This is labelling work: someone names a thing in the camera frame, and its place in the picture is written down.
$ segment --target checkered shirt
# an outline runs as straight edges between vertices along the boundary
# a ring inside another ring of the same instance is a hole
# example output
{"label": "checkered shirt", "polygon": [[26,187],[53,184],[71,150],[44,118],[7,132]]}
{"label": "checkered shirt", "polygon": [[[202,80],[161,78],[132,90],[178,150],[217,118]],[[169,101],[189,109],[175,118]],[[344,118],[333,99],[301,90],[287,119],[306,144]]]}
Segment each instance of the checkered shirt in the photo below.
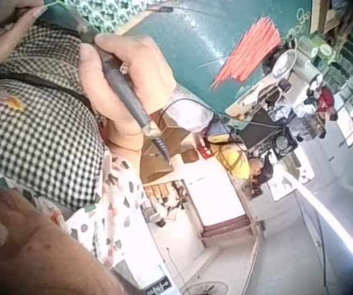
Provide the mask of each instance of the checkered shirt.
{"label": "checkered shirt", "polygon": [[[83,94],[79,44],[56,25],[35,26],[0,74],[33,74]],[[0,173],[72,210],[94,203],[104,146],[90,110],[65,92],[21,81],[1,79],[0,90],[25,104],[0,103]]]}

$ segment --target black strap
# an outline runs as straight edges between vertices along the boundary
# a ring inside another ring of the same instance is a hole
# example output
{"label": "black strap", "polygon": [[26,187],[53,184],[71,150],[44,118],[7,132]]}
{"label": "black strap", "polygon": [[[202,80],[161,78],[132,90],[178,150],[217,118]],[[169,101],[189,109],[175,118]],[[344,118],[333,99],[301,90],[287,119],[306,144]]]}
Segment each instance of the black strap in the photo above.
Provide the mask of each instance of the black strap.
{"label": "black strap", "polygon": [[54,89],[58,90],[64,93],[67,93],[68,95],[71,95],[72,97],[76,98],[79,100],[84,106],[86,106],[89,111],[95,115],[95,112],[91,108],[91,104],[88,100],[88,98],[85,95],[78,94],[77,92],[64,88],[62,86],[59,86],[53,82],[47,81],[43,78],[37,77],[32,74],[17,74],[17,73],[9,73],[9,74],[0,74],[0,80],[2,79],[10,79],[10,80],[18,80],[21,82],[24,82],[26,84],[35,86],[35,87],[44,87],[48,89]]}

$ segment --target desk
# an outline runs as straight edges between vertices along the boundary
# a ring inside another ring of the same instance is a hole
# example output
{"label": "desk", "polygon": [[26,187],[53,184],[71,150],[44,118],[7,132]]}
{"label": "desk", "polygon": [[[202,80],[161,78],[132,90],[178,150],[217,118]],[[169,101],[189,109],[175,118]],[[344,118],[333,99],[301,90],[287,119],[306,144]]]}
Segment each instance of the desk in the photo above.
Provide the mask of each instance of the desk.
{"label": "desk", "polygon": [[[299,25],[297,11],[311,10],[311,0],[185,0],[173,13],[152,13],[126,35],[149,35],[171,65],[178,83],[213,108],[225,109],[263,77],[258,67],[244,82],[229,79],[214,91],[209,86],[225,60],[197,66],[230,54],[233,47],[259,17],[269,16],[281,36]],[[308,34],[310,22],[305,23]]]}

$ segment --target red straws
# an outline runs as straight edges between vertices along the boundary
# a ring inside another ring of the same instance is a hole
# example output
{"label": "red straws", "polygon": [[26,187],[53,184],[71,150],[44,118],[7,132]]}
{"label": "red straws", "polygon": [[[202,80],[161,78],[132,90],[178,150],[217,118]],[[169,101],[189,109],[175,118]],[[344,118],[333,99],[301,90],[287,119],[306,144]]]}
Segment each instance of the red straws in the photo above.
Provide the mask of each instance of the red straws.
{"label": "red straws", "polygon": [[268,17],[260,18],[241,38],[227,61],[217,73],[210,90],[232,77],[243,82],[259,63],[280,44],[280,33]]}

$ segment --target black soldering iron handle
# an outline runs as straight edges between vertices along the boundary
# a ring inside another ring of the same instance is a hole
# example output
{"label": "black soldering iron handle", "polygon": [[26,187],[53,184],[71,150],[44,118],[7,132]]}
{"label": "black soldering iron handle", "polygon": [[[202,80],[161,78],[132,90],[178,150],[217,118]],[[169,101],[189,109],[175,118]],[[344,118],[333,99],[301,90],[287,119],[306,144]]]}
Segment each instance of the black soldering iron handle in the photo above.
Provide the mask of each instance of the black soldering iron handle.
{"label": "black soldering iron handle", "polygon": [[98,47],[96,49],[103,64],[103,72],[108,84],[137,121],[138,125],[141,128],[147,126],[151,119],[126,77],[120,72],[122,61]]}

